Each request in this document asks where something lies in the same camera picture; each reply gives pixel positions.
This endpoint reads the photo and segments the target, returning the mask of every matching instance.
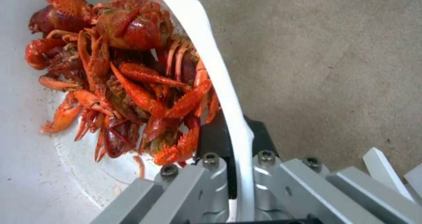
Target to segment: bolt head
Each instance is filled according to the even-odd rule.
[[[161,167],[161,170],[160,170],[160,175],[163,178],[172,178],[172,177],[177,176],[178,173],[179,173],[179,169],[177,168],[175,164],[164,165],[163,167]]]
[[[276,163],[276,154],[270,150],[261,150],[258,152],[258,162],[265,166],[274,165]]]
[[[220,158],[217,155],[217,153],[208,152],[208,153],[205,153],[205,155],[202,157],[202,164],[204,165],[205,168],[211,169],[211,168],[218,167],[219,160]]]
[[[321,168],[322,168],[321,161],[316,157],[306,156],[302,160],[302,162],[303,162],[303,164],[305,164],[307,167],[311,168],[316,173],[319,173],[321,171]]]

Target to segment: cooked crayfish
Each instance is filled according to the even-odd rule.
[[[43,38],[30,42],[25,59],[47,69],[43,86],[67,95],[42,132],[64,131],[81,113],[75,141],[99,131],[95,161],[138,150],[158,165],[184,165],[197,147],[203,111],[209,123],[220,107],[194,45],[172,35],[169,12],[148,0],[46,1],[29,23]],[[134,159],[143,175],[143,161]]]

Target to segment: white bowl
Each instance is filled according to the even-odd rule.
[[[87,0],[90,3],[108,0]],[[208,18],[197,0],[153,0],[171,9],[176,28],[186,30],[205,63],[223,108],[229,128],[238,174],[238,216],[253,218],[251,145],[253,134],[244,122],[226,66],[217,49]],[[74,142],[77,124],[65,132],[39,134],[52,119],[63,93],[43,88],[39,72],[27,65],[24,49],[32,39],[28,21],[44,0],[1,0],[0,58],[2,93],[0,115],[2,191],[1,220],[10,222],[88,222],[109,204],[133,179],[138,167],[131,154],[94,162],[96,134]],[[146,161],[146,177],[159,167]]]

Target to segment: gray floor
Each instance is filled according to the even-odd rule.
[[[200,0],[244,112],[283,159],[422,162],[422,0]]]

